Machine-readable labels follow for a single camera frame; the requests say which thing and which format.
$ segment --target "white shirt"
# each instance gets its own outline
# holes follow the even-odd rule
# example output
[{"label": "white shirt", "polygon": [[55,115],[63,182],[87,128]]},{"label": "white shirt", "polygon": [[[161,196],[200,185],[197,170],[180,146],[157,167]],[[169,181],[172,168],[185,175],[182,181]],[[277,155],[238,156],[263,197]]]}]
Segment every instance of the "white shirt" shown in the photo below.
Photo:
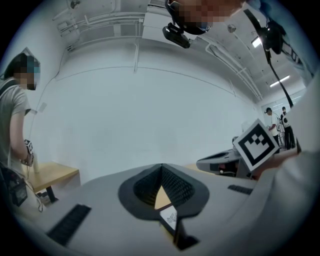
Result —
[{"label": "white shirt", "polygon": [[270,131],[272,136],[277,136],[278,135],[278,130],[277,130],[277,123],[278,123],[278,119],[276,117],[275,114],[271,115],[271,126],[275,125],[275,127]]}]

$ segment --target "black hair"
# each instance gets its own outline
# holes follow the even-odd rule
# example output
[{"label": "black hair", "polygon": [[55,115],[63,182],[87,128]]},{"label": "black hair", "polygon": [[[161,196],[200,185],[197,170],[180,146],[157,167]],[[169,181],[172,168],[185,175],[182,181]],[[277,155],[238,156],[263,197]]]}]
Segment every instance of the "black hair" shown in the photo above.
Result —
[{"label": "black hair", "polygon": [[15,56],[3,74],[4,79],[12,78],[14,73],[27,73],[27,64],[30,61],[38,62],[36,58],[25,53],[19,53]]}]

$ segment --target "white paper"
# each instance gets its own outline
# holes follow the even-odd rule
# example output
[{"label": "white paper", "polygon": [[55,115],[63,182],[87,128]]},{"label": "white paper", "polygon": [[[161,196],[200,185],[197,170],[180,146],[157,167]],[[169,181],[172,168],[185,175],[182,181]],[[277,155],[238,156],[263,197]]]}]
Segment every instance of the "white paper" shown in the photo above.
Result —
[{"label": "white paper", "polygon": [[177,225],[177,211],[174,206],[170,206],[162,211],[160,211],[160,216],[165,220],[168,225],[176,230]]},{"label": "white paper", "polygon": [[277,142],[260,119],[242,133],[233,145],[251,172],[279,149]]}]

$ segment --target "overhead camera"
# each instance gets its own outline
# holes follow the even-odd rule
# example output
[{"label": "overhead camera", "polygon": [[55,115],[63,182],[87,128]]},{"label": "overhead camera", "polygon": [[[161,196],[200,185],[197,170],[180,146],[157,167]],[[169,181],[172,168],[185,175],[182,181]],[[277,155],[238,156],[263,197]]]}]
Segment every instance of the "overhead camera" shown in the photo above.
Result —
[{"label": "overhead camera", "polygon": [[166,39],[177,44],[178,46],[181,46],[185,49],[191,46],[189,39],[184,35],[184,31],[173,25],[171,22],[168,24],[168,26],[165,26],[162,31]]},{"label": "overhead camera", "polygon": [[199,24],[196,22],[185,22],[185,18],[179,16],[179,8],[182,5],[176,1],[169,2],[170,0],[165,0],[165,8],[172,17],[172,23],[170,22],[168,26],[162,29],[163,35],[167,40],[187,49],[191,46],[191,40],[184,35],[184,32],[192,35],[202,35],[209,31],[210,26],[207,22]]}]

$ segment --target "black strap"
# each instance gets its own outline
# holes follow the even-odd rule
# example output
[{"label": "black strap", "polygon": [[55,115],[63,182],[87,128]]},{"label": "black strap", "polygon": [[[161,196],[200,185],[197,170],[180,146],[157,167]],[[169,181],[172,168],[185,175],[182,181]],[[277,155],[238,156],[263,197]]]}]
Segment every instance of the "black strap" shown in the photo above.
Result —
[{"label": "black strap", "polygon": [[0,98],[1,95],[11,86],[16,86],[18,85],[17,80],[10,80],[9,82],[7,82],[1,89],[0,89]]}]

